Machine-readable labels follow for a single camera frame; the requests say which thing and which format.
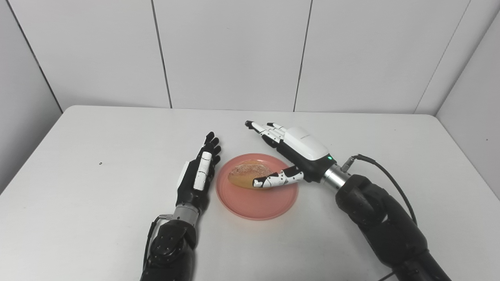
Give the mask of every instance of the robotic hand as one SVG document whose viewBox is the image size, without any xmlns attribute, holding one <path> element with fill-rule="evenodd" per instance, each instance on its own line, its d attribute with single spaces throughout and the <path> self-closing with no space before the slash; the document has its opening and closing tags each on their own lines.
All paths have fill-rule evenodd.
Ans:
<svg viewBox="0 0 500 281">
<path fill-rule="evenodd" d="M 451 281 L 429 253 L 427 240 L 417 227 L 404 193 L 380 164 L 357 155 L 340 167 L 328 149 L 300 127 L 285 129 L 276 123 L 259 125 L 253 121 L 246 121 L 245 125 L 295 164 L 267 177 L 255 178 L 254 187 L 282 186 L 304 179 L 334 188 L 338 207 L 359 227 L 378 259 L 392 269 L 392 273 L 381 280 L 395 274 L 400 281 Z M 365 176 L 347 173 L 354 159 L 370 162 L 389 176 L 413 219 L 385 189 Z"/>
<path fill-rule="evenodd" d="M 149 229 L 141 281 L 191 280 L 197 244 L 195 225 L 209 204 L 210 182 L 221 160 L 218 143 L 210 132 L 196 159 L 185 163 L 177 182 L 173 215 L 158 216 Z"/>
</svg>

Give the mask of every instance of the white wall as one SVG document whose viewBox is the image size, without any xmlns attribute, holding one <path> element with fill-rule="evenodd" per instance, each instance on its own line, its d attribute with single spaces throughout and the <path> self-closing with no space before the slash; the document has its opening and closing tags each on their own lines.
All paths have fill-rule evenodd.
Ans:
<svg viewBox="0 0 500 281">
<path fill-rule="evenodd" d="M 0 193 L 61 115 L 5 0 L 0 0 Z"/>
<path fill-rule="evenodd" d="M 414 113 L 455 30 L 479 33 L 457 43 L 469 49 L 469 53 L 452 56 L 463 62 L 473 51 L 467 46 L 480 39 L 482 30 L 476 25 L 486 29 L 480 23 L 490 21 L 485 8 L 491 9 L 498 1 L 475 2 L 472 6 L 480 10 L 475 13 L 479 23 L 460 24 L 469 3 L 315 0 L 296 110 Z M 447 67 L 454 71 L 461 65 L 443 64 L 440 71 Z M 443 99 L 447 93 L 435 91 L 433 95 Z M 429 113 L 435 114 L 440 105 Z"/>
<path fill-rule="evenodd" d="M 63 110 L 170 107 L 149 0 L 9 0 Z"/>
<path fill-rule="evenodd" d="M 174 108 L 427 114 L 437 112 L 500 7 L 500 0 L 10 1 L 63 109 L 169 107 L 161 40 Z"/>
<path fill-rule="evenodd" d="M 154 0 L 174 108 L 293 111 L 310 0 Z"/>
<path fill-rule="evenodd" d="M 437 118 L 500 198 L 500 15 L 484 35 Z"/>
</svg>

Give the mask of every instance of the black cable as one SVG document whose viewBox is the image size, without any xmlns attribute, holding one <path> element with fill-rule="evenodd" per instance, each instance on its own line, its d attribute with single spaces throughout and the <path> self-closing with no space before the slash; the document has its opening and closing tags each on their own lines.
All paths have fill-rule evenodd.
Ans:
<svg viewBox="0 0 500 281">
<path fill-rule="evenodd" d="M 151 223 L 151 227 L 149 228 L 149 232 L 147 233 L 146 249 L 144 250 L 144 259 L 142 261 L 142 268 L 143 269 L 146 266 L 146 261 L 148 260 L 148 251 L 150 249 L 151 236 L 153 236 L 153 232 L 155 231 L 156 225 L 157 225 L 159 220 L 160 220 L 160 217 L 157 217 Z"/>
<path fill-rule="evenodd" d="M 384 280 L 387 280 L 389 277 L 393 276 L 396 272 L 393 271 L 389 274 L 387 274 L 386 276 L 382 277 L 381 279 L 377 280 L 377 281 L 384 281 Z"/>
<path fill-rule="evenodd" d="M 417 224 L 417 218 L 415 217 L 415 213 L 413 212 L 412 205 L 410 204 L 410 201 L 406 197 L 406 195 L 403 192 L 403 190 L 401 189 L 400 185 L 393 178 L 393 176 L 384 167 L 382 167 L 382 165 L 380 165 L 379 163 L 377 163 L 377 161 L 375 161 L 374 159 L 372 159 L 372 158 L 370 158 L 368 156 L 364 156 L 364 155 L 358 154 L 358 155 L 352 156 L 352 158 L 353 159 L 358 159 L 358 160 L 361 160 L 361 161 L 365 161 L 365 162 L 368 162 L 370 164 L 373 164 L 373 165 L 377 166 L 389 178 L 389 180 L 396 187 L 397 191 L 399 192 L 399 194 L 403 198 L 404 203 L 408 207 L 408 211 L 409 211 L 409 214 L 411 216 L 411 219 L 413 220 L 413 222 L 416 225 Z"/>
</svg>

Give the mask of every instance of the pink plate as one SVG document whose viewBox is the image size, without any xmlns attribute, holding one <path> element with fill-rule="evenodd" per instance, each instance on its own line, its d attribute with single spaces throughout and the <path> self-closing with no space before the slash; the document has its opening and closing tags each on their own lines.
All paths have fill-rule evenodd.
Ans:
<svg viewBox="0 0 500 281">
<path fill-rule="evenodd" d="M 236 186 L 229 182 L 229 173 L 247 160 L 258 160 L 273 172 L 287 167 L 278 158 L 260 153 L 249 153 L 229 160 L 217 176 L 217 196 L 222 204 L 232 213 L 249 220 L 264 221 L 276 218 L 288 211 L 299 193 L 297 183 L 255 190 Z"/>
</svg>

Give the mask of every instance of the bread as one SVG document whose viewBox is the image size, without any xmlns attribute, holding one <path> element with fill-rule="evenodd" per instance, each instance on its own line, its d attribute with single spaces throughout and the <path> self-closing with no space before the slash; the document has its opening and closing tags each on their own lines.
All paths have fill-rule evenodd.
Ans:
<svg viewBox="0 0 500 281">
<path fill-rule="evenodd" d="M 235 186 L 239 186 L 246 189 L 259 189 L 261 187 L 255 188 L 253 186 L 253 182 L 255 178 L 266 177 L 273 172 L 265 166 L 259 160 L 247 160 L 234 167 L 229 175 L 227 175 L 227 179 L 230 183 Z"/>
</svg>

